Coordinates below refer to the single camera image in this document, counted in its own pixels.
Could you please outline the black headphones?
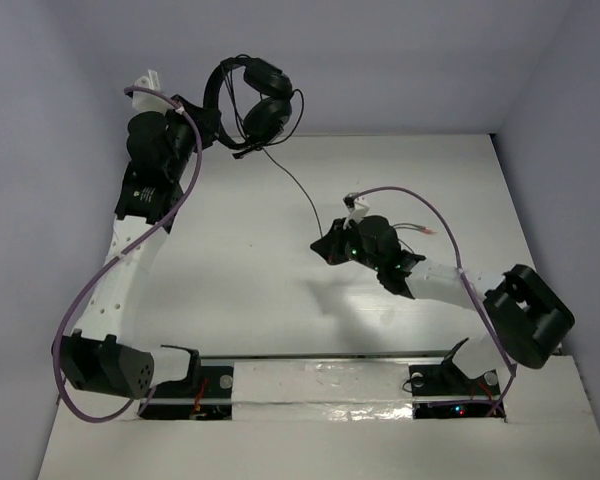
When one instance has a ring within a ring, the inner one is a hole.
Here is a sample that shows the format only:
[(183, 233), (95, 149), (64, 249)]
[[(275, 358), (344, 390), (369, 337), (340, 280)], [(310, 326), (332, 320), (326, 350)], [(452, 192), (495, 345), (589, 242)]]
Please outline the black headphones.
[(243, 81), (255, 90), (260, 100), (250, 108), (244, 117), (234, 111), (237, 126), (243, 134), (241, 142), (233, 140), (221, 120), (218, 120), (216, 138), (226, 148), (233, 151), (235, 159), (244, 158), (252, 152), (274, 145), (283, 133), (292, 115), (293, 89), (290, 78), (282, 69), (268, 61), (241, 54), (222, 60), (209, 76), (203, 94), (203, 107), (221, 115), (219, 98), (223, 85), (228, 87), (230, 100), (235, 103), (232, 88), (232, 72), (243, 68)]

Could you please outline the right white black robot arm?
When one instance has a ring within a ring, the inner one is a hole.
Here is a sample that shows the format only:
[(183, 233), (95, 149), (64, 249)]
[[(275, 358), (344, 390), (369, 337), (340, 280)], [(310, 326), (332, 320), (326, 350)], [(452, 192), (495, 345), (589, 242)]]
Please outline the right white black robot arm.
[(382, 216), (336, 219), (310, 248), (329, 265), (355, 262), (374, 271), (393, 295), (475, 311), (486, 334), (459, 341), (443, 360), (443, 384), (455, 393), (490, 370), (542, 368), (575, 325), (573, 313), (531, 267), (488, 274), (434, 262), (403, 248)]

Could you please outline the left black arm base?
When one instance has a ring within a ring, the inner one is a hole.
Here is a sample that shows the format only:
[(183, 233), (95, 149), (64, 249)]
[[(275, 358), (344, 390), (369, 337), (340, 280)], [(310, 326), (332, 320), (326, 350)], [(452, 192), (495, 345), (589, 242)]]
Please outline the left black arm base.
[(196, 386), (157, 387), (148, 402), (142, 402), (143, 420), (222, 421), (232, 419), (232, 365), (202, 365)]

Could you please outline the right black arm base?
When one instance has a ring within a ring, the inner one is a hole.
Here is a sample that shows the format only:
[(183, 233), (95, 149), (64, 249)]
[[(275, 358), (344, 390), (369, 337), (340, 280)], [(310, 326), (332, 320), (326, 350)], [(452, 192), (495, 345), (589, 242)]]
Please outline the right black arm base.
[(470, 380), (444, 377), (439, 364), (409, 367), (402, 390), (411, 395), (416, 420), (506, 417), (502, 403), (497, 407), (501, 388), (495, 370)]

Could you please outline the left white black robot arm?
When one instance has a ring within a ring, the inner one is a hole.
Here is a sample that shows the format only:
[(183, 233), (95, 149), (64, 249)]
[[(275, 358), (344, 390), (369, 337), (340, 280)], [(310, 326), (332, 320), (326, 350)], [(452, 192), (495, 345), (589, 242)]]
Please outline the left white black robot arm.
[(52, 344), (60, 385), (127, 399), (151, 390), (191, 394), (201, 386), (196, 350), (134, 341), (150, 270), (196, 183), (183, 187), (182, 175), (190, 160), (193, 177), (199, 175), (201, 152), (213, 141), (207, 133), (212, 114), (179, 95), (159, 98), (165, 108), (139, 113), (127, 125), (130, 160), (105, 263), (74, 301), (86, 305), (83, 314), (70, 327), (73, 314), (67, 312)]

